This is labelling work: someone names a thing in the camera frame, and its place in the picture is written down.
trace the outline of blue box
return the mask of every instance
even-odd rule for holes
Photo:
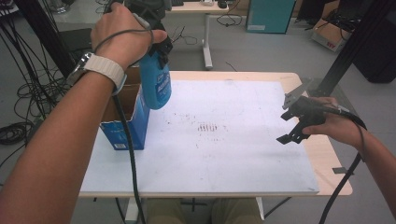
[[[285,34],[295,0],[250,0],[247,32]]]
[[[133,149],[144,149],[149,123],[149,108],[145,104],[141,90],[139,68],[128,68],[125,73],[127,79],[118,96],[131,132]],[[110,98],[108,102],[100,127],[114,149],[129,149],[113,98]]]

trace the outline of gray floor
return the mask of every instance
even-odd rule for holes
[[[35,35],[26,22],[16,17],[17,29],[35,50],[39,46]],[[312,31],[307,26],[290,23],[286,35],[249,34],[243,25],[224,27],[212,18],[210,46],[213,71],[258,71],[293,72],[300,77],[323,78],[337,54],[325,49],[310,39]],[[171,35],[177,27],[167,27]],[[196,37],[200,43],[203,37],[201,26],[186,26],[183,36]],[[18,99],[17,88],[23,79],[15,63],[11,60],[3,42],[0,42],[0,127],[21,121],[13,111]],[[171,70],[205,71],[201,45],[187,45],[183,40],[175,43],[170,55]],[[345,97],[365,121],[368,129],[396,154],[396,81],[389,84],[368,82],[352,65],[339,83]],[[26,105],[18,108],[23,111]],[[356,150],[332,140],[340,162],[348,167]],[[2,161],[16,146],[0,146]],[[4,183],[19,153],[13,156],[0,170],[0,183]],[[394,223],[378,187],[364,163],[361,163],[350,178],[353,194],[339,197],[332,207],[327,223]],[[264,211],[269,211],[283,198],[263,198]],[[279,207],[265,223],[318,223],[328,197],[296,197]],[[195,212],[189,205],[183,205],[189,223],[206,223],[210,213],[210,200],[198,202],[208,206],[198,206]],[[127,200],[121,200],[125,211]],[[114,199],[79,199],[72,223],[121,223]]]

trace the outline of watch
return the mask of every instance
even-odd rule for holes
[[[85,53],[81,57],[74,71],[67,77],[67,83],[70,85],[76,84],[88,71],[97,72],[110,78],[115,84],[113,95],[119,93],[125,83],[126,74],[119,64],[94,53]]]

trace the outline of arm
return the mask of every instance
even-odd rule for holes
[[[319,100],[332,105],[337,104],[333,98],[321,98]],[[396,218],[396,158],[371,133],[362,127],[359,128],[363,134],[364,147],[358,126],[349,119],[333,114],[327,114],[324,124],[304,128],[303,133],[326,134],[339,142],[356,148],[365,159],[370,173],[384,195],[390,211]]]
[[[125,29],[142,27],[126,7],[113,4],[92,30],[92,46]],[[153,33],[156,43],[166,38],[163,31]],[[149,43],[149,32],[117,35],[96,54],[125,70]],[[50,113],[0,191],[0,223],[70,222],[113,88],[110,79],[89,72]]]

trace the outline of white watch strap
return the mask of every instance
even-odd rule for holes
[[[116,94],[122,88],[126,75],[121,66],[110,59],[92,55],[84,66],[84,69],[100,73],[111,80],[116,85]]]

